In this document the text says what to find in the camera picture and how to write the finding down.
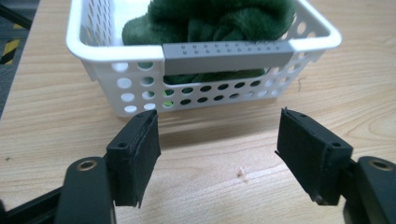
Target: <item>white plastic basket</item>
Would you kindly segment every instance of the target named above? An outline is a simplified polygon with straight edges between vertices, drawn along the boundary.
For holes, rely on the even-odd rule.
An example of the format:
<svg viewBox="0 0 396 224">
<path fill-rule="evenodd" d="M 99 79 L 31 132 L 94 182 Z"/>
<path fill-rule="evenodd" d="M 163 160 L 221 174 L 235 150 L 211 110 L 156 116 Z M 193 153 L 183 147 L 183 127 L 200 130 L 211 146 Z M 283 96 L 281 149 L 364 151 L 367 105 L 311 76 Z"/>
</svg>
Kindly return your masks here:
<svg viewBox="0 0 396 224">
<path fill-rule="evenodd" d="M 123 46 L 128 20 L 149 0 L 73 0 L 66 44 L 98 80 L 119 117 L 279 96 L 309 62 L 341 43 L 339 32 L 305 0 L 296 0 L 288 32 L 270 42 L 207 42 Z M 262 68 L 260 77 L 168 85 L 163 76 Z"/>
</svg>

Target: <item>green towel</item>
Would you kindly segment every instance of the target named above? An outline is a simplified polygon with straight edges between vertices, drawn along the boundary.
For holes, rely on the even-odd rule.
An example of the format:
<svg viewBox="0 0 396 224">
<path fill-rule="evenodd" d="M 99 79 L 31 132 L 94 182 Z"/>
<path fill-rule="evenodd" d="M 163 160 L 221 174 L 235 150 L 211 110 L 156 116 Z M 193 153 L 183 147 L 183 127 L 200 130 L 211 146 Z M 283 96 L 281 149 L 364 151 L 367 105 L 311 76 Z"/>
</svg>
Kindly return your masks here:
<svg viewBox="0 0 396 224">
<path fill-rule="evenodd" d="M 276 40 L 294 17 L 293 0 L 152 0 L 148 13 L 128 21 L 124 45 Z M 258 77 L 261 69 L 164 77 L 168 84 Z"/>
</svg>

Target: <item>floor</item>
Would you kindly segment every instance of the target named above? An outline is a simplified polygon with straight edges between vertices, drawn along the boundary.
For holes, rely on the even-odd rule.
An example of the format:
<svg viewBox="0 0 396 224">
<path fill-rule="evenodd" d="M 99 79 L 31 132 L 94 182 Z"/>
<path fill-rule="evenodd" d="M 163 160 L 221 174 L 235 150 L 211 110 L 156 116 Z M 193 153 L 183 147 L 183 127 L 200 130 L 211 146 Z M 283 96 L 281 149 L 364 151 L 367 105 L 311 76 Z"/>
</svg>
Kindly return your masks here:
<svg viewBox="0 0 396 224">
<path fill-rule="evenodd" d="M 0 4 L 33 20 L 39 0 L 0 0 Z M 29 31 L 0 14 L 0 118 L 20 62 Z"/>
</svg>

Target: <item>wooden table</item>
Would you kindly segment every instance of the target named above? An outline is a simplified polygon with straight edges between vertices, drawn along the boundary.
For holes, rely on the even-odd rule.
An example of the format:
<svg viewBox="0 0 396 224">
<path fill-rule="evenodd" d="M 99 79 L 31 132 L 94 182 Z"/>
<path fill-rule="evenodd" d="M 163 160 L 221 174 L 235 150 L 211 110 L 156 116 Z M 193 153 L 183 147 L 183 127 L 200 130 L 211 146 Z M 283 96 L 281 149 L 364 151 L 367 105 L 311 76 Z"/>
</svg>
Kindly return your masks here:
<svg viewBox="0 0 396 224">
<path fill-rule="evenodd" d="M 396 162 L 396 2 L 311 3 L 340 30 L 342 45 L 277 100 L 161 114 L 163 154 L 142 208 L 117 208 L 119 223 L 342 223 L 344 199 L 311 203 L 274 153 L 285 106 L 345 139 L 353 159 Z M 7 210 L 60 187 L 73 161 L 103 156 L 128 121 L 67 50 L 69 5 L 41 0 L 0 121 Z"/>
</svg>

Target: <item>basket handle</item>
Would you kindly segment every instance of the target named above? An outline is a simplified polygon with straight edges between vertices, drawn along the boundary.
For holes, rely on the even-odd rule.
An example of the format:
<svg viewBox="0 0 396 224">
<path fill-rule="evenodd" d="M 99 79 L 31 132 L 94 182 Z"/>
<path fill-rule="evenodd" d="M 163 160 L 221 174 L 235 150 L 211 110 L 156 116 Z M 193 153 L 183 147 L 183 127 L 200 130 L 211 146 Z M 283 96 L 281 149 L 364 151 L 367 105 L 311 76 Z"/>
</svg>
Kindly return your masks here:
<svg viewBox="0 0 396 224">
<path fill-rule="evenodd" d="M 163 44 L 165 75 L 278 67 L 293 56 L 288 41 Z"/>
</svg>

